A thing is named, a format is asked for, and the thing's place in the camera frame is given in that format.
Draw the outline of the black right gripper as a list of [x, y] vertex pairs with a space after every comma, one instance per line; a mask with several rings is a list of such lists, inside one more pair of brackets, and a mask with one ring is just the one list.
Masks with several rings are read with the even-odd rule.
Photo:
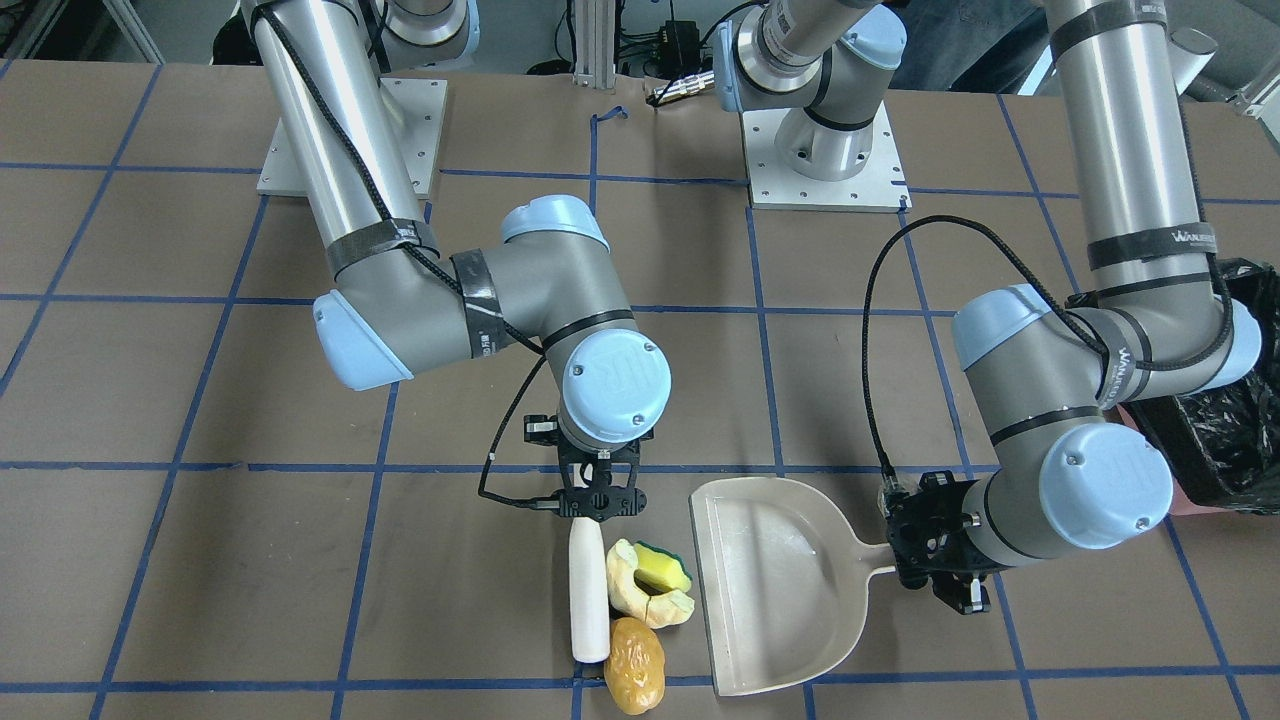
[[567, 439], [556, 416], [526, 415], [524, 425], [526, 442], [556, 447], [562, 480], [562, 487], [549, 496], [525, 500], [525, 509], [595, 521], [636, 516], [644, 511], [646, 496], [636, 487], [636, 479], [641, 442], [652, 439], [653, 430], [622, 448], [586, 451]]

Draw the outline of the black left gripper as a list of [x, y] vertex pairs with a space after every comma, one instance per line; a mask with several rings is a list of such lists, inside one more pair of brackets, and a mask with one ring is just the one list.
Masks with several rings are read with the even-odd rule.
[[975, 487], [975, 480], [940, 470], [923, 474], [918, 489], [909, 492], [890, 473], [882, 493], [899, 582], [910, 591], [931, 584], [938, 600], [966, 616], [989, 611], [984, 580], [1006, 569], [968, 534], [984, 525], [978, 512], [963, 509]]

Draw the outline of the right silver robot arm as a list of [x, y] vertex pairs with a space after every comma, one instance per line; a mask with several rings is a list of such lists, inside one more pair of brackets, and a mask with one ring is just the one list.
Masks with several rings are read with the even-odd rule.
[[468, 1], [244, 1], [247, 31], [282, 105], [335, 288], [314, 318], [335, 374], [353, 389], [408, 380], [513, 343], [559, 388], [526, 439], [556, 448], [562, 487], [520, 509], [562, 518], [641, 512], [630, 477], [671, 392], [669, 364], [637, 329], [589, 206], [534, 199], [503, 222], [502, 241], [442, 258], [419, 209], [401, 124], [381, 83], [389, 70], [466, 54]]

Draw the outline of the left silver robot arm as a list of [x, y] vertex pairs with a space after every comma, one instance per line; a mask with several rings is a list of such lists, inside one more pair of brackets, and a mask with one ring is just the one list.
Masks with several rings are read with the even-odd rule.
[[1064, 306], [1002, 241], [1021, 274], [960, 309], [957, 360], [1001, 468], [900, 482], [874, 441], [899, 582], [984, 612], [987, 577], [1108, 550], [1162, 521], [1164, 455], [1107, 421], [1119, 404], [1198, 393], [1244, 377], [1262, 348], [1234, 300], [1201, 204], [1161, 1], [1048, 1], [1097, 288]]

